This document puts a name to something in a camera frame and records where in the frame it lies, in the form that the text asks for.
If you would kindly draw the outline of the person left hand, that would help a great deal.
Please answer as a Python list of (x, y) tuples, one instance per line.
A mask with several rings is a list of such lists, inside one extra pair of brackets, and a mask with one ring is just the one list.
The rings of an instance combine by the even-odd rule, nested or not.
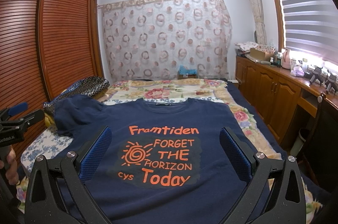
[(16, 185), (19, 180), (19, 176), (17, 173), (17, 161), (15, 160), (16, 154), (12, 147), (10, 147), (11, 150), (8, 153), (6, 160), (9, 164), (9, 168), (6, 170), (6, 178), (9, 181), (10, 185)]

